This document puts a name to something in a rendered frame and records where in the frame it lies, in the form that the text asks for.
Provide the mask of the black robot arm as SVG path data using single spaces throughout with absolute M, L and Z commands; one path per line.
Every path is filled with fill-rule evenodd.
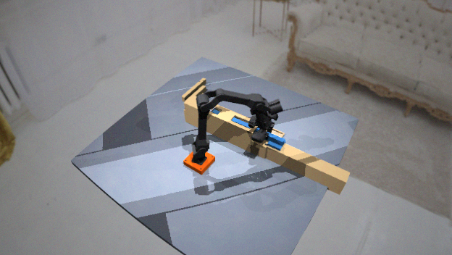
M 214 98 L 209 102 L 210 97 Z M 215 106 L 221 101 L 243 104 L 250 107 L 251 115 L 253 115 L 248 123 L 250 128 L 254 128 L 255 126 L 260 128 L 259 123 L 256 122 L 256 119 L 259 121 L 266 120 L 267 111 L 271 115 L 283 111 L 279 99 L 267 102 L 265 98 L 255 93 L 244 94 L 218 88 L 214 91 L 206 91 L 197 95 L 196 105 L 198 109 L 198 135 L 196 136 L 196 140 L 191 144 L 193 151 L 193 159 L 191 161 L 196 164 L 202 165 L 207 160 L 205 153 L 209 150 L 210 144 L 209 136 L 206 134 L 207 115 L 209 114 L 210 109 L 215 108 Z

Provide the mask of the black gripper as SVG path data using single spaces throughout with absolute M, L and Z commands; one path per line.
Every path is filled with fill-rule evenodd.
M 267 112 L 267 119 L 266 120 L 259 121 L 259 120 L 256 119 L 256 122 L 259 123 L 260 129 L 259 129 L 258 132 L 254 132 L 254 134 L 251 136 L 251 139 L 253 141 L 258 142 L 258 143 L 263 143 L 265 139 L 267 140 L 268 139 L 268 135 L 269 135 L 269 133 L 272 132 L 272 129 L 273 129 L 274 124 L 275 124 L 274 122 L 271 121 L 271 119 L 274 119 L 276 121 L 277 118 L 278 118 L 278 114 L 277 113 L 271 115 L 271 114 L 269 114 L 269 112 Z M 269 133 L 267 133 L 267 132 L 269 132 Z

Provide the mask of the tan rectangular bar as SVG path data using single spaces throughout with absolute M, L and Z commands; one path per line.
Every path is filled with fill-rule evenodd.
M 206 86 L 201 86 L 193 95 L 194 96 L 197 96 L 197 95 L 199 95 L 199 94 L 202 94 L 202 93 L 204 93 L 206 91 Z M 192 95 L 192 96 L 193 96 Z

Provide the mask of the brown rectangular bar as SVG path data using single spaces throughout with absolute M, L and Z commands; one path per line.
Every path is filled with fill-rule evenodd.
M 186 99 L 191 97 L 201 86 L 203 86 L 205 84 L 206 84 L 206 79 L 203 78 L 182 96 L 182 101 L 185 101 Z

